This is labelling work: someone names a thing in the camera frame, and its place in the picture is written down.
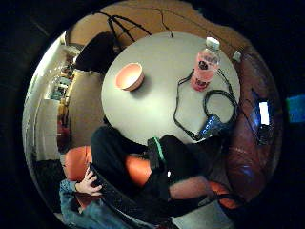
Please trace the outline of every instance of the bottle cap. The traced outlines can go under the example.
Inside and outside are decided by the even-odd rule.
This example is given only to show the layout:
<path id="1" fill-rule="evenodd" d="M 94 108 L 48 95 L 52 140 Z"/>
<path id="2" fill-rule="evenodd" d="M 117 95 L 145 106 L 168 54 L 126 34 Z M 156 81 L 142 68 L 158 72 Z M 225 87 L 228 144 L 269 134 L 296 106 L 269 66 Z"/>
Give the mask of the bottle cap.
<path id="1" fill-rule="evenodd" d="M 207 37 L 206 44 L 207 44 L 207 47 L 209 47 L 211 49 L 219 50 L 220 43 L 215 38 Z"/>

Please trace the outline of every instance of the knee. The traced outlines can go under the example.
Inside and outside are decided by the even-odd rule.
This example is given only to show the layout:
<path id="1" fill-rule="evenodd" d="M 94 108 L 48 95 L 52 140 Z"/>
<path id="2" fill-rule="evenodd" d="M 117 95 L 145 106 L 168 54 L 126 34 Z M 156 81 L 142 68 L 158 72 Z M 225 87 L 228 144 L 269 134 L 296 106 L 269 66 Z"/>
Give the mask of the knee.
<path id="1" fill-rule="evenodd" d="M 109 140 L 112 135 L 112 128 L 109 126 L 101 126 L 99 127 L 91 137 L 91 143 L 103 142 L 105 140 Z"/>
<path id="2" fill-rule="evenodd" d="M 176 142 L 180 142 L 180 140 L 174 135 L 164 135 L 160 138 L 160 142 L 163 144 L 175 144 Z"/>

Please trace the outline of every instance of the black pants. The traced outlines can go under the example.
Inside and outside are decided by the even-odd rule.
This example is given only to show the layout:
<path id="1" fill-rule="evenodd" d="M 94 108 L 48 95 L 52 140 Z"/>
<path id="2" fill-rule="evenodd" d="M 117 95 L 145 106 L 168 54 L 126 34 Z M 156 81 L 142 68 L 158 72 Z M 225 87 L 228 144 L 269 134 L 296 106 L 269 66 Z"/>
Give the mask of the black pants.
<path id="1" fill-rule="evenodd" d="M 202 152 L 191 154 L 190 148 L 172 135 L 165 135 L 160 138 L 164 157 L 168 163 L 168 169 L 172 172 L 169 184 L 179 180 L 202 174 L 206 167 L 202 161 Z M 147 151 L 144 145 L 136 144 L 110 126 L 100 127 L 91 138 L 92 162 L 103 176 L 116 188 L 133 195 L 139 191 L 130 180 L 126 171 L 125 159 L 128 154 L 142 154 Z M 144 189 L 147 192 L 155 192 L 157 180 L 150 176 Z"/>

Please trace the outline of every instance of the power cord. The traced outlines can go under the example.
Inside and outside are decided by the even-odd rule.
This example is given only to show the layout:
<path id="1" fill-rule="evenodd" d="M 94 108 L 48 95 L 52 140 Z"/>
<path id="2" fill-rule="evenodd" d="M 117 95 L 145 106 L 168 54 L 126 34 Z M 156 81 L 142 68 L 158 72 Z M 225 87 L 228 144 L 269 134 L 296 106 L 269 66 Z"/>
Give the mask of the power cord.
<path id="1" fill-rule="evenodd" d="M 225 77 L 224 73 L 219 69 L 218 70 L 220 72 L 220 75 L 224 76 L 223 77 L 223 80 L 225 81 L 225 83 L 227 84 L 228 88 L 229 88 L 229 92 L 225 92 L 223 90 L 211 90 L 209 92 L 207 92 L 204 100 L 203 100 L 203 110 L 206 114 L 206 116 L 208 117 L 208 121 L 210 119 L 210 117 L 212 116 L 215 116 L 215 114 L 211 115 L 208 111 L 208 108 L 207 108 L 207 103 L 210 99 L 210 97 L 213 95 L 213 94 L 221 94 L 225 97 L 227 97 L 233 107 L 234 107 L 234 113 L 233 115 L 231 116 L 230 120 L 227 122 L 227 123 L 221 123 L 220 121 L 216 124 L 214 124 L 214 128 L 217 129 L 217 132 L 218 132 L 218 135 L 224 135 L 226 134 L 233 126 L 235 120 L 236 120 L 236 117 L 237 117 L 237 106 L 238 104 L 236 103 L 236 100 L 235 100 L 235 97 L 234 97 L 234 92 L 233 92 L 233 89 L 232 89 L 232 86 L 229 82 L 229 80 Z M 188 80 L 191 79 L 192 77 L 192 74 L 193 74 L 193 70 L 192 72 L 190 73 L 189 76 L 183 78 L 183 79 L 180 79 L 178 81 L 178 84 L 177 84 L 177 94 L 176 94 L 176 105 L 175 105 L 175 109 L 174 109 L 174 112 L 173 112 L 173 121 L 174 123 L 180 128 L 182 129 L 191 139 L 195 140 L 195 141 L 198 141 L 200 139 L 202 139 L 204 136 L 202 134 L 195 134 L 189 130 L 187 130 L 177 119 L 176 119 L 176 111 L 177 111 L 177 108 L 178 108 L 178 105 L 179 105 L 179 88 L 180 88 L 180 85 L 187 82 Z"/>
<path id="2" fill-rule="evenodd" d="M 178 17 L 181 17 L 181 18 L 183 18 L 184 20 L 186 20 L 186 21 L 188 21 L 188 22 L 190 22 L 190 23 L 196 25 L 196 26 L 199 27 L 201 30 L 208 32 L 211 36 L 216 37 L 218 40 L 221 40 L 223 43 L 225 43 L 226 45 L 228 45 L 229 47 L 231 47 L 234 51 L 238 50 L 237 47 L 233 46 L 233 45 L 232 45 L 231 43 L 229 43 L 227 40 L 225 40 L 225 39 L 223 39 L 223 38 L 217 36 L 215 33 L 213 33 L 212 31 L 209 31 L 208 29 L 204 28 L 203 26 L 201 26 L 199 23 L 193 21 L 192 19 L 190 19 L 190 18 L 188 18 L 188 17 L 186 17 L 186 16 L 183 16 L 183 15 L 181 15 L 181 14 L 179 14 L 179 13 L 176 13 L 176 12 L 174 12 L 174 11 L 166 10 L 166 9 L 160 9 L 160 8 L 152 8 L 152 7 L 136 7 L 136 6 L 130 6 L 130 5 L 124 4 L 124 3 L 123 3 L 123 4 L 122 4 L 122 3 L 119 3 L 119 4 L 117 4 L 117 6 L 128 7 L 128 8 L 134 8 L 134 9 L 142 9 L 142 10 L 157 10 L 157 11 L 159 11 L 159 12 L 163 11 L 163 12 L 171 13 L 171 14 L 173 14 L 173 15 L 176 15 L 176 16 L 178 16 Z"/>
<path id="3" fill-rule="evenodd" d="M 163 11 L 162 11 L 161 9 L 156 9 L 156 10 L 158 10 L 158 11 L 160 12 L 160 14 L 161 14 L 162 25 L 164 26 L 164 28 L 165 28 L 167 31 L 169 31 L 169 32 L 171 33 L 171 38 L 173 38 L 173 32 L 172 32 L 171 29 L 170 29 L 167 25 L 165 25 L 165 23 L 164 23 Z"/>
<path id="4" fill-rule="evenodd" d="M 225 81 L 226 84 L 228 85 L 228 87 L 229 87 L 229 92 L 230 92 L 230 93 L 233 92 L 232 86 L 231 86 L 231 84 L 230 84 L 228 78 L 226 77 L 226 75 L 222 72 L 222 70 L 219 69 L 217 73 L 219 73 L 219 75 L 222 76 L 222 78 L 224 79 L 224 81 Z M 256 109 L 254 108 L 253 103 L 252 103 L 248 98 L 246 98 L 245 101 L 247 101 L 247 102 L 249 102 L 249 103 L 251 104 L 252 108 L 254 109 L 255 115 L 258 116 L 258 113 L 256 112 Z M 248 125 L 249 125 L 249 127 L 250 127 L 250 129 L 251 129 L 253 135 L 255 136 L 256 140 L 257 140 L 260 144 L 263 144 L 264 142 L 261 141 L 261 140 L 259 139 L 257 133 L 255 132 L 255 130 L 254 130 L 252 124 L 251 124 L 251 121 L 250 121 L 249 118 L 247 117 L 247 115 L 246 115 L 246 113 L 244 112 L 244 110 L 241 108 L 241 106 L 237 103 L 236 100 L 235 100 L 235 103 L 237 104 L 238 110 L 239 110 L 239 111 L 244 115 L 244 117 L 246 118 L 246 120 L 247 120 L 247 122 L 248 122 Z"/>
<path id="5" fill-rule="evenodd" d="M 152 33 L 149 32 L 148 30 L 146 30 L 142 25 L 135 23 L 134 21 L 132 21 L 131 19 L 129 19 L 129 18 L 127 18 L 127 17 L 123 17 L 123 16 L 120 16 L 120 15 L 109 15 L 109 14 L 103 12 L 103 11 L 100 11 L 100 10 L 95 11 L 95 12 L 93 12 L 92 14 L 95 14 L 95 13 L 100 13 L 100 14 L 106 15 L 106 16 L 108 17 L 108 24 L 109 24 L 109 26 L 110 26 L 110 28 L 111 28 L 111 30 L 112 30 L 112 34 L 113 34 L 113 36 L 114 36 L 115 45 L 119 48 L 119 50 L 120 50 L 121 52 L 123 51 L 123 49 L 122 49 L 122 47 L 121 47 L 121 45 L 120 45 L 120 42 L 119 42 L 119 40 L 118 40 L 118 38 L 119 38 L 120 35 L 122 35 L 123 33 L 125 33 L 126 35 L 128 35 L 128 37 L 129 37 L 133 42 L 134 42 L 135 40 L 134 40 L 134 38 L 132 37 L 132 35 L 129 33 L 129 31 L 130 31 L 131 29 L 126 29 L 126 28 L 117 20 L 117 18 L 122 19 L 122 20 L 125 20 L 125 21 L 127 21 L 127 22 L 129 22 L 129 23 L 134 24 L 134 26 L 132 27 L 132 29 L 133 29 L 133 28 L 139 28 L 139 29 L 141 29 L 142 31 L 146 32 L 148 35 L 152 35 Z M 116 34 L 116 32 L 115 32 L 115 29 L 114 29 L 114 26 L 113 26 L 113 22 L 114 22 L 117 26 L 119 26 L 119 27 L 122 29 L 122 31 L 123 31 L 119 36 L 117 36 L 117 34 Z"/>

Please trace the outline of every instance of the wall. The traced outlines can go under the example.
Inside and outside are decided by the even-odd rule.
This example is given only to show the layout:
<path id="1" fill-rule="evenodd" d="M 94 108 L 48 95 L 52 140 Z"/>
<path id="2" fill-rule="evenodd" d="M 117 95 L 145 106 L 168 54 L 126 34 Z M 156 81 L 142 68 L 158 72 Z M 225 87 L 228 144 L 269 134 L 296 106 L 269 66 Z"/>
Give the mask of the wall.
<path id="1" fill-rule="evenodd" d="M 124 1 L 107 6 L 102 11 L 110 15 L 118 14 L 141 24 L 151 33 L 166 31 L 162 25 L 162 17 L 158 10 L 164 10 L 164 22 L 172 31 L 189 32 L 201 37 L 213 36 L 220 40 L 221 50 L 232 57 L 235 50 L 241 51 L 250 42 L 235 30 L 216 25 L 201 16 L 192 5 L 183 1 L 167 0 L 142 0 Z M 102 14 L 88 15 L 75 24 L 70 30 L 70 42 L 86 45 L 92 38 L 102 31 L 110 31 L 107 23 L 108 17 Z M 131 28 L 130 23 L 119 21 Z M 122 31 L 116 26 L 117 34 Z M 147 34 L 140 29 L 131 29 L 130 33 L 135 39 Z M 123 45 L 131 44 L 127 35 L 122 35 L 120 41 Z"/>
<path id="2" fill-rule="evenodd" d="M 43 112 L 44 109 L 39 109 L 41 101 L 43 101 L 44 93 L 47 89 L 48 83 L 60 73 L 60 67 L 65 65 L 66 54 L 60 46 L 59 39 L 55 40 L 54 43 L 49 47 L 40 61 L 39 65 L 34 72 L 33 78 L 30 82 L 29 89 L 27 92 L 26 101 L 24 104 L 22 131 L 23 131 L 23 142 L 26 154 L 26 160 L 31 168 L 31 154 L 39 154 L 41 149 L 36 152 L 34 146 L 36 145 L 35 140 L 35 126 L 39 112 Z"/>

